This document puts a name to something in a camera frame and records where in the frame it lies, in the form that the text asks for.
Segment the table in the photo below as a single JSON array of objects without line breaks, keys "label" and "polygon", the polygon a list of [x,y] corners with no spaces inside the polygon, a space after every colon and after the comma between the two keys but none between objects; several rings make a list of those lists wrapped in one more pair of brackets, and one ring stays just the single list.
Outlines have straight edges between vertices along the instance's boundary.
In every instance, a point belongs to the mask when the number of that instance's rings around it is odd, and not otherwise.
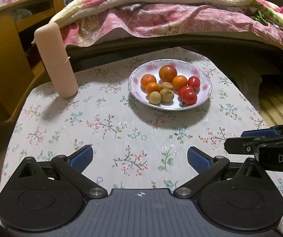
[{"label": "table", "polygon": [[[187,111],[160,111],[130,95],[128,77],[156,59],[180,59],[205,70],[213,91],[203,105]],[[260,115],[234,84],[206,57],[180,47],[112,62],[75,73],[79,91],[64,100],[51,82],[35,88],[12,134],[0,191],[26,156],[37,161],[70,155],[85,144],[94,150],[83,174],[106,188],[162,188],[173,191],[197,175],[187,162],[196,146],[214,157],[243,162],[247,156],[224,150],[226,138],[265,128]],[[268,172],[283,196],[283,173]],[[279,226],[283,232],[283,219]]]}]

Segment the orange fruit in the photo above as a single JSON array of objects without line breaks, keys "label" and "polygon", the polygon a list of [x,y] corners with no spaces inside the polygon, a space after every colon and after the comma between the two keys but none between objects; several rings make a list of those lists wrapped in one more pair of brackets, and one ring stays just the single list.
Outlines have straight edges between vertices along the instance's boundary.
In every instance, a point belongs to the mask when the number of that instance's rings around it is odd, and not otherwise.
[{"label": "orange fruit", "polygon": [[157,80],[154,75],[151,74],[143,75],[143,77],[141,78],[141,87],[145,89],[146,85],[152,82],[157,83]]},{"label": "orange fruit", "polygon": [[161,91],[160,85],[155,82],[151,82],[146,85],[146,93],[148,95],[150,95],[152,92],[160,92],[160,91]]},{"label": "orange fruit", "polygon": [[176,90],[181,89],[182,87],[186,86],[188,84],[188,80],[186,79],[185,76],[176,76],[173,80],[172,80],[172,85]]},{"label": "orange fruit", "polygon": [[177,70],[170,65],[165,65],[159,70],[159,77],[164,82],[171,83],[172,80],[177,76],[177,74]]}]

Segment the wooden furniture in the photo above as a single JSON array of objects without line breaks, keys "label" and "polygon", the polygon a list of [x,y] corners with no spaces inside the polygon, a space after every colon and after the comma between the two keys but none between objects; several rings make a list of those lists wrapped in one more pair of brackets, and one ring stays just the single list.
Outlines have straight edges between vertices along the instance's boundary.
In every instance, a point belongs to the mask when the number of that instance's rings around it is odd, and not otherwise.
[{"label": "wooden furniture", "polygon": [[[34,31],[64,7],[63,0],[20,0],[0,7],[0,121],[16,121],[26,97],[45,72]],[[15,21],[13,13],[27,9],[32,16]]]}]

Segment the plate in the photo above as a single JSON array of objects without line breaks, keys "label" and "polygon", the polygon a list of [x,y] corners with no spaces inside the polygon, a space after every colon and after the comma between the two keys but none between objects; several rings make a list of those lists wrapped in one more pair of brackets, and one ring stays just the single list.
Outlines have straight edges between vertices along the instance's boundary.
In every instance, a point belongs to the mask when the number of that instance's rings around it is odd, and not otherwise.
[{"label": "plate", "polygon": [[[181,107],[179,105],[180,98],[177,95],[177,91],[174,89],[174,99],[172,102],[161,102],[158,105],[149,103],[147,99],[147,94],[144,89],[141,88],[140,80],[145,74],[152,74],[156,77],[157,83],[161,84],[163,81],[159,77],[159,69],[164,65],[171,65],[176,68],[178,75],[183,75],[187,79],[192,76],[197,76],[201,81],[201,86],[196,92],[197,102],[191,106]],[[141,103],[159,109],[159,110],[169,110],[169,111],[183,111],[200,106],[210,97],[212,93],[212,82],[209,76],[202,71],[200,68],[193,66],[192,64],[180,61],[180,60],[170,60],[161,59],[155,61],[149,61],[140,65],[136,68],[129,76],[128,88],[132,95],[139,100]]]}]

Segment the floral tablecloth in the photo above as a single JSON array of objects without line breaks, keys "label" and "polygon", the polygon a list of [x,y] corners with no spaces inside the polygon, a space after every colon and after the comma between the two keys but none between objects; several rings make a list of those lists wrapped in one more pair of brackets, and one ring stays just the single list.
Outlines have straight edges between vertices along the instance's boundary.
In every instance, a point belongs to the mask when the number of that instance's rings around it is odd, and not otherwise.
[{"label": "floral tablecloth", "polygon": [[[155,59],[180,59],[204,70],[212,96],[187,111],[159,111],[139,103],[128,77]],[[187,162],[196,146],[210,156],[230,155],[224,140],[244,130],[267,127],[233,83],[206,57],[182,48],[165,49],[76,73],[79,92],[61,99],[52,83],[35,88],[21,111],[6,153],[0,191],[26,156],[48,161],[85,144],[94,150],[83,174],[106,188],[162,188],[173,191],[197,175]],[[268,172],[283,196],[283,173]],[[279,226],[283,232],[283,219]]]}]

